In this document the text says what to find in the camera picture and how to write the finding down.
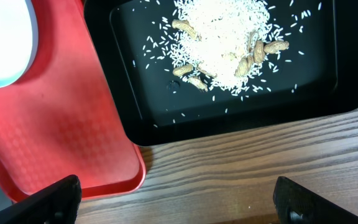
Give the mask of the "rice and food scraps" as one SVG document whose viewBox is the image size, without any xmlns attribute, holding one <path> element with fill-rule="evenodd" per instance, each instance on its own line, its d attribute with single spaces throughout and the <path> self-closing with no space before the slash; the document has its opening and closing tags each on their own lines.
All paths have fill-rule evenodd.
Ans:
<svg viewBox="0 0 358 224">
<path fill-rule="evenodd" d="M 331 1 L 129 1 L 122 21 L 137 122 L 318 115 Z"/>
</svg>

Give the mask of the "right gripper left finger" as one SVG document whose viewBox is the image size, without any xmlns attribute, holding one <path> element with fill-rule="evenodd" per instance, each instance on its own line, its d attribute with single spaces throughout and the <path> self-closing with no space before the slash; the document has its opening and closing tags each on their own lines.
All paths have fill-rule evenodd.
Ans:
<svg viewBox="0 0 358 224">
<path fill-rule="evenodd" d="M 0 211 L 0 224 L 74 224 L 82 190 L 76 175 L 38 191 Z"/>
</svg>

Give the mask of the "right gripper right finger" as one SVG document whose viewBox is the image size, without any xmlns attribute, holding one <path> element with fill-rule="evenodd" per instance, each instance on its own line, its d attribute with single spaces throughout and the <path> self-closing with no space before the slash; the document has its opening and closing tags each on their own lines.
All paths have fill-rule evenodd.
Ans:
<svg viewBox="0 0 358 224">
<path fill-rule="evenodd" d="M 357 215 L 284 176 L 276 181 L 273 203 L 280 223 L 358 224 Z"/>
</svg>

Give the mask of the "light blue round plate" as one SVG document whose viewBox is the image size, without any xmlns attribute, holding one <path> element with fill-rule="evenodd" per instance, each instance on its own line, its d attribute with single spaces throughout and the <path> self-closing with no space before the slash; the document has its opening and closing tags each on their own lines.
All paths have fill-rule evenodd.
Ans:
<svg viewBox="0 0 358 224">
<path fill-rule="evenodd" d="M 37 54 L 39 29 L 31 0 L 0 0 L 0 88 L 20 79 Z"/>
</svg>

